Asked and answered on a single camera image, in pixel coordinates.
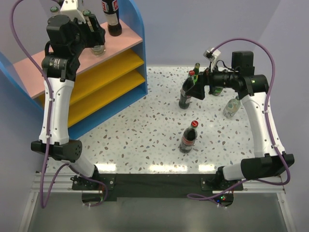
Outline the clear soda bottle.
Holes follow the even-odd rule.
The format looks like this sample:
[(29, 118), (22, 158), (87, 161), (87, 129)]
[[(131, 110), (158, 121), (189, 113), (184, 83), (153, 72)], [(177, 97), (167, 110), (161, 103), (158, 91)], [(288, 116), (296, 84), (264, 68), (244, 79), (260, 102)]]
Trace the clear soda bottle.
[(101, 56), (104, 55), (106, 52), (106, 47), (105, 45), (96, 45), (91, 48), (91, 52), (96, 55), (96, 56)]
[(53, 16), (55, 16), (55, 15), (58, 15), (58, 14), (59, 14), (60, 10), (59, 10), (59, 8), (58, 8), (57, 6), (52, 6), (52, 7), (50, 8), (50, 12), (51, 12), (51, 14), (52, 14)]
[(236, 114), (236, 112), (240, 109), (240, 107), (241, 107), (241, 101), (239, 99), (239, 96), (236, 96), (226, 104), (223, 110), (223, 115), (226, 118), (232, 118)]

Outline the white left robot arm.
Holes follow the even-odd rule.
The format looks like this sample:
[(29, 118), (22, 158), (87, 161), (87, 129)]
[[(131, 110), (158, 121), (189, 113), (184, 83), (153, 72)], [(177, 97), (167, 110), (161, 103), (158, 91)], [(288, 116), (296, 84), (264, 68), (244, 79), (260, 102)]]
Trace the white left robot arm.
[(79, 57), (86, 48), (105, 44), (105, 30), (96, 16), (85, 11), (84, 17), (81, 23), (64, 14), (48, 20), (49, 41), (42, 60), (42, 70), (47, 76), (44, 119), (39, 139), (31, 143), (31, 150), (67, 163), (84, 176), (83, 184), (88, 189), (96, 189), (100, 184), (98, 169), (82, 155), (82, 142), (71, 140), (68, 132), (70, 98), (80, 67)]

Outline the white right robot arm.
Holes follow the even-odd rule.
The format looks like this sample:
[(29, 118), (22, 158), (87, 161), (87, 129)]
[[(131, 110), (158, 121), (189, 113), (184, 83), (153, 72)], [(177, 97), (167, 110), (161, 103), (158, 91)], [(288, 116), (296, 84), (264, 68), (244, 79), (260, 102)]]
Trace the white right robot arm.
[(219, 167), (215, 184), (221, 190), (227, 189), (233, 181), (263, 180), (289, 173), (289, 167), (295, 162), (293, 154), (286, 153), (279, 139), (269, 103), (270, 87), (264, 75), (254, 73), (253, 52), (233, 52), (231, 65), (231, 71), (207, 68), (200, 72), (196, 83), (185, 92), (202, 100), (205, 86), (231, 88), (246, 110), (253, 134), (254, 158)]

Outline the clear soda bottle shelved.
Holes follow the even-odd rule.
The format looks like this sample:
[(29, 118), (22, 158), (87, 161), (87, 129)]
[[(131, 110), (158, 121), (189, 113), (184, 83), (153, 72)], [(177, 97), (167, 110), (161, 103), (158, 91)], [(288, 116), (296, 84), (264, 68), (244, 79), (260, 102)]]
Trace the clear soda bottle shelved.
[(86, 22), (89, 22), (90, 15), (91, 15), (91, 12), (89, 10), (83, 10), (83, 17), (85, 18)]

